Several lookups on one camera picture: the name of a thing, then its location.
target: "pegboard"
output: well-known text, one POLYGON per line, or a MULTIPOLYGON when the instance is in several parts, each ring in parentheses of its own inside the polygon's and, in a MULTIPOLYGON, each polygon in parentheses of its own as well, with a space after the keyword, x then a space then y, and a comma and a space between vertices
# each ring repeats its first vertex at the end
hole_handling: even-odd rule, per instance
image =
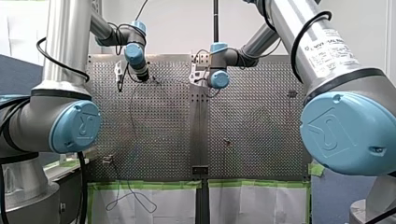
POLYGON ((150 57, 156 80, 134 83, 125 78, 118 92, 117 56, 90 56, 92 99, 102 113, 91 181, 110 179, 191 179, 189 83, 190 56, 150 57), (102 158, 113 155, 114 164, 102 158))
POLYGON ((299 132, 304 90, 289 56, 228 71, 230 86, 209 105, 209 178, 304 180, 311 161, 299 132))
POLYGON ((197 164, 208 165, 209 178, 307 176, 311 158, 299 134, 304 92, 288 56, 230 67, 230 86, 212 99, 188 83, 190 55, 148 56, 156 80, 136 84, 127 77, 122 93, 114 75, 119 60, 89 59, 92 97, 103 116, 90 181, 188 180, 197 164), (115 167, 102 163, 108 155, 115 167))

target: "black power cord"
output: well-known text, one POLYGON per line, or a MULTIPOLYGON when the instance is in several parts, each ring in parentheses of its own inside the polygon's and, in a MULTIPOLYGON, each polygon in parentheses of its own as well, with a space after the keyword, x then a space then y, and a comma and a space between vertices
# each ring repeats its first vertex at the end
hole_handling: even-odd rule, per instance
POLYGON ((70 70, 70 71, 72 71, 72 72, 75 72, 75 73, 77 73, 77 74, 79 74, 79 75, 85 77, 85 81, 86 81, 86 82, 88 82, 88 81, 90 80, 90 76, 88 76, 86 73, 84 73, 84 72, 82 72, 82 71, 79 71, 79 70, 77 70, 77 69, 75 69, 75 68, 69 67, 69 66, 67 66, 67 65, 64 64, 64 63, 60 63, 60 62, 56 61, 56 60, 55 60, 54 58, 52 58, 46 51, 44 51, 44 50, 40 47, 40 45, 41 45, 44 41, 46 41, 46 40, 47 40, 47 38, 44 37, 44 38, 38 40, 38 41, 37 41, 37 44, 35 45, 35 46, 37 47, 38 51, 39 51, 46 59, 50 60, 52 63, 55 63, 56 65, 58 65, 58 66, 60 66, 60 67, 62 67, 62 68, 65 68, 65 69, 67 69, 67 70, 70 70))
POLYGON ((301 80, 300 75, 298 74, 297 71, 297 65, 296 65, 296 61, 297 61, 297 49, 300 45, 300 41, 303 38, 303 36, 305 35, 305 33, 309 30, 309 28, 311 28, 311 26, 317 22, 317 21, 321 21, 324 20, 326 18, 324 18, 324 16, 327 16, 327 20, 330 21, 332 19, 332 13, 330 11, 322 11, 319 12, 316 16, 314 16, 311 20, 309 20, 301 29, 300 33, 297 34, 293 46, 291 48, 291 54, 290 54, 290 62, 291 62, 291 68, 293 70, 293 74, 297 77, 297 79, 303 83, 303 81, 301 80))
POLYGON ((81 191, 82 191, 82 203, 81 205, 81 216, 79 217, 79 223, 84 224, 87 217, 88 209, 88 183, 87 183, 87 171, 85 167, 84 154, 78 152, 79 166, 81 169, 81 191))
POLYGON ((274 25, 270 22, 270 18, 268 16, 268 12, 267 12, 267 7, 265 5, 265 0, 262 0, 262 13, 264 14, 264 20, 265 23, 267 23, 268 27, 271 28, 271 30, 276 32, 276 28, 274 27, 274 25))
POLYGON ((143 81, 138 81, 136 79, 134 79, 131 75, 131 72, 129 71, 129 63, 126 64, 126 67, 124 69, 124 74, 121 77, 121 80, 117 83, 117 89, 119 92, 122 92, 123 90, 123 84, 124 84, 124 80, 125 80, 125 76, 128 73, 128 77, 135 83, 143 83, 143 81))
POLYGON ((146 0, 146 1, 143 3, 142 7, 140 8, 139 13, 137 13, 137 16, 136 16, 136 19, 135 19, 136 21, 139 20, 140 14, 142 14, 143 8, 145 8, 146 3, 147 3, 148 1, 149 1, 149 0, 146 0))
POLYGON ((366 224, 378 223, 378 222, 384 220, 385 218, 391 217, 391 216, 393 216, 395 214, 396 214, 396 207, 394 207, 394 208, 390 209, 389 211, 379 215, 378 217, 375 217, 375 218, 371 219, 370 221, 366 222, 366 224))

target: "black cable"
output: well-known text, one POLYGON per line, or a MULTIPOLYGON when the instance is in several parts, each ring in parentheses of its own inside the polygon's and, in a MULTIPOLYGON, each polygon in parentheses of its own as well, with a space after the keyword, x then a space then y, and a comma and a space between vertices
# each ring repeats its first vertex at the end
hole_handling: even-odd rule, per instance
POLYGON ((206 95, 206 97, 207 98, 215 98, 217 95, 219 95, 219 93, 220 93, 220 91, 221 90, 218 90, 215 94, 213 94, 213 95, 210 95, 210 90, 209 90, 209 92, 208 93, 206 93, 206 92, 204 92, 204 94, 206 95))
POLYGON ((154 203, 152 200, 150 200, 149 197, 146 196, 145 194, 140 193, 140 192, 134 192, 134 191, 132 190, 132 187, 131 187, 131 185, 130 185, 130 183, 129 183, 128 180, 127 180, 126 182, 127 182, 128 189, 129 189, 130 192, 127 193, 127 194, 125 194, 124 196, 120 197, 120 173, 119 173, 119 170, 117 169, 116 164, 115 164, 114 162, 112 162, 112 164, 113 164, 113 167, 114 167, 114 171, 116 172, 117 179, 119 180, 119 181, 118 181, 119 183, 118 183, 118 187, 117 187, 117 196, 116 196, 116 200, 114 200, 114 201, 112 201, 112 202, 110 202, 110 203, 108 203, 108 204, 106 205, 106 210, 107 210, 107 212, 113 210, 113 209, 117 206, 117 204, 119 203, 120 200, 122 200, 123 198, 128 197, 129 195, 134 195, 134 197, 137 199, 137 201, 140 203, 140 205, 142 205, 142 207, 143 207, 148 213, 153 214, 155 211, 157 211, 157 208, 158 208, 157 204, 154 203), (154 209, 153 209, 153 210, 149 210, 149 209, 142 203, 142 201, 139 199, 139 197, 137 197, 137 195, 142 196, 142 197, 145 198, 149 203, 151 203, 152 205, 154 205, 154 209))
POLYGON ((88 76, 86 73, 84 73, 84 72, 82 72, 82 71, 79 71, 79 70, 77 70, 77 69, 75 69, 75 68, 69 67, 69 66, 67 66, 67 65, 64 64, 64 63, 60 63, 60 62, 56 61, 54 58, 52 58, 51 56, 49 56, 48 53, 47 53, 46 51, 44 51, 44 50, 40 47, 40 45, 41 45, 44 41, 46 41, 46 40, 47 40, 47 38, 44 37, 44 38, 38 40, 37 43, 36 43, 36 45, 35 45, 35 46, 37 47, 38 51, 39 51, 46 59, 50 60, 52 63, 55 63, 56 65, 58 65, 58 66, 60 66, 60 67, 62 67, 62 68, 65 68, 65 69, 70 70, 70 71, 72 71, 72 72, 74 72, 74 73, 77 73, 77 74, 79 74, 79 75, 84 76, 84 77, 85 77, 85 82, 88 82, 88 81, 90 80, 90 76, 88 76))
POLYGON ((330 11, 322 11, 319 12, 316 16, 314 16, 311 20, 307 21, 305 23, 305 25, 303 26, 303 28, 301 29, 300 33, 297 34, 296 39, 294 40, 293 46, 291 48, 291 54, 290 54, 290 61, 291 61, 291 68, 293 70, 293 74, 297 77, 297 79, 301 82, 301 77, 297 72, 297 65, 296 65, 296 61, 297 61, 297 49, 300 45, 300 41, 303 38, 303 36, 305 35, 305 33, 309 30, 309 28, 311 28, 311 26, 320 20, 323 20, 325 18, 323 18, 323 16, 327 16, 327 20, 330 21, 332 19, 332 13, 330 11))
POLYGON ((117 40, 117 45, 116 45, 116 54, 120 55, 122 51, 122 39, 123 35, 122 32, 120 31, 120 27, 112 22, 108 22, 108 25, 112 26, 115 29, 115 34, 116 34, 116 40, 117 40))
POLYGON ((107 24, 112 26, 114 28, 114 30, 115 30, 116 41, 117 41, 117 45, 116 45, 116 54, 117 55, 121 55, 122 48, 123 48, 124 35, 122 34, 122 31, 120 30, 120 28, 122 26, 127 26, 127 27, 132 28, 135 31, 137 31, 139 33, 140 37, 144 40, 144 43, 142 43, 142 44, 143 45, 147 44, 146 35, 141 30, 139 30, 138 28, 136 28, 136 27, 134 27, 134 26, 132 26, 130 24, 126 24, 126 23, 123 23, 123 24, 120 24, 120 25, 116 25, 113 22, 108 22, 107 24))
POLYGON ((146 0, 145 3, 143 3, 142 7, 140 8, 139 13, 138 13, 137 16, 136 16, 136 19, 135 19, 136 21, 139 20, 140 14, 142 14, 143 8, 145 8, 145 5, 146 5, 146 3, 147 3, 148 1, 149 1, 149 0, 146 0))
POLYGON ((123 90, 123 84, 124 84, 124 80, 125 80, 125 76, 128 73, 128 77, 135 83, 143 83, 143 81, 138 81, 136 79, 134 79, 131 75, 131 72, 129 71, 129 63, 126 64, 126 67, 124 69, 124 73, 121 77, 121 80, 117 83, 117 89, 119 92, 122 92, 123 90))
POLYGON ((393 216, 393 215, 395 215, 395 214, 396 214, 396 207, 394 207, 394 208, 388 210, 387 212, 385 212, 385 213, 379 215, 378 217, 375 217, 375 218, 371 219, 370 221, 366 222, 366 224, 375 224, 375 223, 378 223, 378 222, 384 220, 385 218, 391 217, 391 216, 393 216))
POLYGON ((82 205, 81 205, 81 216, 79 217, 79 223, 84 224, 87 217, 88 209, 88 183, 87 183, 87 171, 85 166, 84 154, 78 152, 79 166, 81 169, 81 191, 82 191, 82 205))
POLYGON ((204 77, 201 77, 201 78, 195 79, 194 82, 197 83, 197 82, 202 81, 202 80, 207 80, 207 79, 204 78, 204 77))
POLYGON ((264 16, 265 23, 267 23, 268 27, 270 27, 271 30, 276 32, 276 28, 270 22, 270 18, 268 16, 267 8, 266 8, 266 5, 265 5, 265 0, 262 0, 262 13, 264 14, 263 16, 264 16))

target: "gray base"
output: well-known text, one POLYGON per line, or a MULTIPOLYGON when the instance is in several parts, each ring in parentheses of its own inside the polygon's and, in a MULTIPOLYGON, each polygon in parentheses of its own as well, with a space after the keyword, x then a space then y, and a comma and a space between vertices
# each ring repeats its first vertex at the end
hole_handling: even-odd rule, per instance
POLYGON ((354 202, 349 210, 349 224, 366 223, 366 200, 354 202))
POLYGON ((7 216, 9 223, 12 224, 59 224, 61 221, 59 208, 59 185, 52 183, 45 195, 8 209, 7 216))

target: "hanging cable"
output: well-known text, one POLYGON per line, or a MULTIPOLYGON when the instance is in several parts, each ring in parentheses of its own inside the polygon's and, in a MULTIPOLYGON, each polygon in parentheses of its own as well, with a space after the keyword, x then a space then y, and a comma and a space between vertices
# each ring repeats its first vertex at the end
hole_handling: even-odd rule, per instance
POLYGON ((276 28, 275 28, 274 25, 270 22, 270 18, 269 18, 269 16, 268 16, 268 12, 267 12, 267 7, 266 7, 266 5, 265 5, 265 1, 266 1, 266 0, 262 0, 262 13, 263 13, 263 16, 264 16, 265 23, 267 23, 268 27, 270 27, 271 30, 273 30, 273 31, 276 32, 276 28))
POLYGON ((119 183, 118 183, 118 186, 117 186, 117 196, 116 196, 116 200, 114 200, 114 201, 108 203, 107 206, 106 206, 106 210, 107 210, 107 211, 113 210, 113 209, 117 206, 117 204, 119 203, 120 200, 122 200, 122 199, 128 197, 129 195, 134 195, 134 197, 136 198, 136 200, 140 203, 140 205, 142 205, 142 207, 143 207, 149 214, 153 214, 155 211, 157 211, 158 205, 157 205, 155 202, 153 202, 152 200, 150 200, 149 197, 146 196, 145 194, 139 193, 139 192, 134 192, 134 191, 132 190, 132 187, 131 187, 131 185, 130 185, 130 183, 129 183, 128 180, 127 180, 126 182, 127 182, 128 189, 129 189, 130 192, 127 193, 127 194, 125 194, 125 195, 123 195, 122 197, 120 197, 120 173, 119 173, 119 170, 118 170, 116 164, 115 164, 114 162, 112 162, 112 164, 113 164, 113 167, 114 167, 114 171, 116 172, 117 179, 119 180, 119 181, 118 181, 119 183), (149 210, 149 209, 142 203, 142 201, 139 199, 138 195, 142 196, 147 202, 149 202, 151 205, 153 205, 154 208, 153 208, 152 210, 149 210))
POLYGON ((146 1, 143 3, 142 7, 141 7, 140 10, 139 10, 139 13, 137 13, 137 16, 136 16, 136 19, 135 19, 136 21, 139 20, 140 14, 142 14, 143 8, 145 8, 145 6, 146 6, 146 4, 148 3, 148 1, 149 1, 149 0, 146 0, 146 1))
POLYGON ((291 54, 290 54, 290 62, 291 62, 291 69, 293 70, 293 74, 297 77, 297 79, 303 83, 301 80, 300 74, 298 74, 297 70, 297 49, 300 46, 300 41, 305 35, 305 33, 311 28, 311 26, 321 20, 327 19, 330 21, 332 19, 332 13, 330 11, 322 11, 319 12, 315 17, 313 17, 311 20, 307 21, 303 28, 301 29, 300 33, 297 34, 293 46, 291 47, 291 54))
POLYGON ((82 203, 81 203, 81 216, 79 217, 79 223, 84 224, 85 218, 87 217, 88 209, 88 183, 87 183, 87 171, 85 166, 84 154, 78 152, 79 167, 81 169, 81 191, 82 191, 82 203))
POLYGON ((378 217, 375 217, 375 218, 371 219, 370 221, 366 222, 366 224, 378 223, 378 222, 384 220, 385 218, 391 217, 391 216, 393 216, 395 214, 396 214, 396 207, 394 207, 394 208, 390 209, 389 211, 379 215, 378 217))
POLYGON ((50 60, 52 63, 55 63, 56 65, 58 65, 58 66, 60 66, 60 67, 62 67, 62 68, 64 68, 64 69, 67 69, 67 70, 69 70, 69 71, 72 71, 72 72, 74 72, 74 73, 77 73, 77 74, 79 74, 79 75, 85 77, 85 82, 88 82, 88 81, 90 80, 90 76, 88 76, 86 73, 81 72, 81 71, 79 71, 79 70, 77 70, 77 69, 75 69, 75 68, 69 67, 69 66, 67 66, 67 65, 64 64, 64 63, 60 63, 60 62, 56 61, 56 60, 55 60, 54 58, 52 58, 46 51, 44 51, 44 50, 41 48, 40 45, 41 45, 44 41, 46 41, 46 40, 47 40, 47 38, 44 37, 44 38, 38 40, 37 43, 36 43, 36 45, 35 45, 35 46, 37 47, 38 51, 39 51, 46 59, 50 60))

